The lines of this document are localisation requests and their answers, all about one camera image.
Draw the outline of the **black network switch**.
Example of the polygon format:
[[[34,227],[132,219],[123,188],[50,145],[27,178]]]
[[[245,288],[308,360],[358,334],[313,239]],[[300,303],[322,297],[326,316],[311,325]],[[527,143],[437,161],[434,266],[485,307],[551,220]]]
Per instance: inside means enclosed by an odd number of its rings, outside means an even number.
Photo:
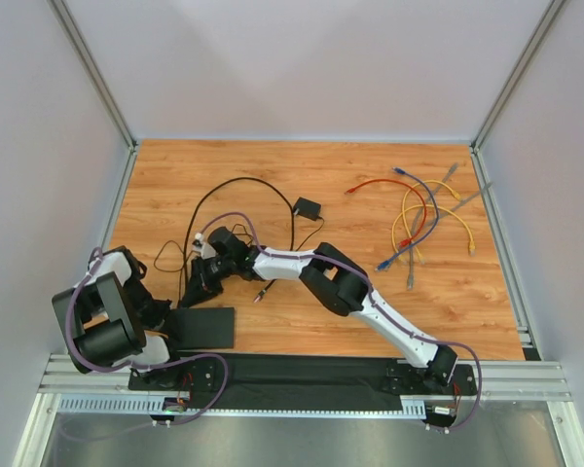
[[[166,319],[164,330],[180,351],[233,348],[236,310],[233,307],[178,308]]]

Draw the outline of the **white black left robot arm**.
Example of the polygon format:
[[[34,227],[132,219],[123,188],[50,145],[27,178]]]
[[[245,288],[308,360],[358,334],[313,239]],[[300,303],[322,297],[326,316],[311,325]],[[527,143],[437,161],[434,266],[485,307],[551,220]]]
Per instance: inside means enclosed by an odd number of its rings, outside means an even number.
[[[169,366],[172,350],[163,326],[171,301],[157,300],[146,289],[146,272],[126,247],[96,247],[85,276],[52,297],[68,354],[81,373]]]

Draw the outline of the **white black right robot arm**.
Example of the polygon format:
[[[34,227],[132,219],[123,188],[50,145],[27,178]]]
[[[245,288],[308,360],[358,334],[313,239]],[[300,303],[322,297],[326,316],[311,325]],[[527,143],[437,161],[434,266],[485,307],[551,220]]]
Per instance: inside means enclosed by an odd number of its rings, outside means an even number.
[[[354,317],[373,328],[404,355],[425,378],[447,386],[452,381],[457,355],[413,326],[373,287],[368,274],[330,243],[306,251],[286,251],[247,244],[221,227],[210,235],[197,233],[192,242],[196,257],[182,307],[209,301],[223,293],[222,282],[238,276],[246,281],[299,281],[330,312]]]

